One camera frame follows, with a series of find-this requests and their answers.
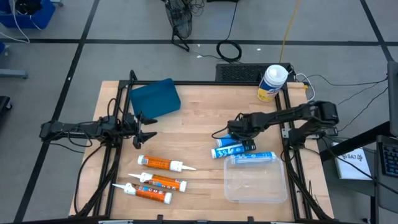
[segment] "white nozzle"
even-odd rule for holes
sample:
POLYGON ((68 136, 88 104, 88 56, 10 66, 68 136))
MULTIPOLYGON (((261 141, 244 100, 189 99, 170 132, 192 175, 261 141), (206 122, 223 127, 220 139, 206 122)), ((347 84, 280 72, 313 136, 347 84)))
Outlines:
POLYGON ((182 166, 182 169, 187 169, 187 170, 196 170, 195 168, 192 167, 188 167, 188 166, 182 166))
POLYGON ((132 177, 137 177, 138 179, 141 179, 141 175, 140 174, 129 174, 132 177))
POLYGON ((124 190, 124 188, 126 187, 125 185, 123 185, 123 184, 112 184, 113 186, 115 186, 115 187, 119 187, 119 188, 121 188, 121 189, 123 189, 124 190))

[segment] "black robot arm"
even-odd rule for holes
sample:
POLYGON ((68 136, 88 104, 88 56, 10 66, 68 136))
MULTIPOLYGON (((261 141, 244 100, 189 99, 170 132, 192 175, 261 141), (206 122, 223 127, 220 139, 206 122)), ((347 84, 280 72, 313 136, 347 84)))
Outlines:
POLYGON ((296 107, 273 113, 255 112, 240 114, 237 119, 228 121, 228 134, 233 139, 248 140, 265 131, 269 126, 289 121, 306 120, 299 128, 288 133, 293 147, 304 144, 305 138, 315 134, 320 128, 331 128, 338 124, 336 105, 326 101, 310 101, 296 107))
POLYGON ((97 139, 103 142, 118 137, 134 136, 133 145, 136 149, 140 149, 141 143, 146 142, 157 134, 156 132, 143 133, 141 131, 141 124, 148 125, 156 122, 157 120, 147 119, 142 114, 134 116, 131 113, 126 114, 123 122, 114 116, 107 116, 97 121, 77 124, 49 121, 42 124, 40 138, 45 142, 61 138, 97 139))

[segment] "metal bracket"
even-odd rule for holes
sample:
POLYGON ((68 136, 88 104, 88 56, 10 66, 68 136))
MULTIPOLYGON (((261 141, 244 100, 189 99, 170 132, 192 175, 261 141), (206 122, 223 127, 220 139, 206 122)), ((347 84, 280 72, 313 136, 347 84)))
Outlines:
MULTIPOLYGON (((284 139, 288 139, 289 138, 289 131, 290 130, 291 130, 290 128, 282 128, 282 137, 284 139)), ((315 140, 317 140, 317 139, 319 139, 319 135, 318 134, 311 134, 311 135, 307 136, 306 139, 315 139, 315 140)))

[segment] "black keyboard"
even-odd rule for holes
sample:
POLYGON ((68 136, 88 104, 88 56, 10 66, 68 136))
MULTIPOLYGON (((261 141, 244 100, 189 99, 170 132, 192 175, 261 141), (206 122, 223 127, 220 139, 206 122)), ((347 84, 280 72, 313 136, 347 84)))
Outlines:
POLYGON ((382 147, 381 161, 383 174, 398 177, 398 146, 384 144, 382 147))

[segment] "clear plastic container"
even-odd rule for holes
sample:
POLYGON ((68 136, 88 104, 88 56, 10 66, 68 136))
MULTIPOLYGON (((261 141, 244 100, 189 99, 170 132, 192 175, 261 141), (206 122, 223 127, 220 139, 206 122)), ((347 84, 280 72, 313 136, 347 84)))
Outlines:
POLYGON ((230 202, 282 203, 287 198, 285 172, 279 158, 224 160, 224 195, 230 202))

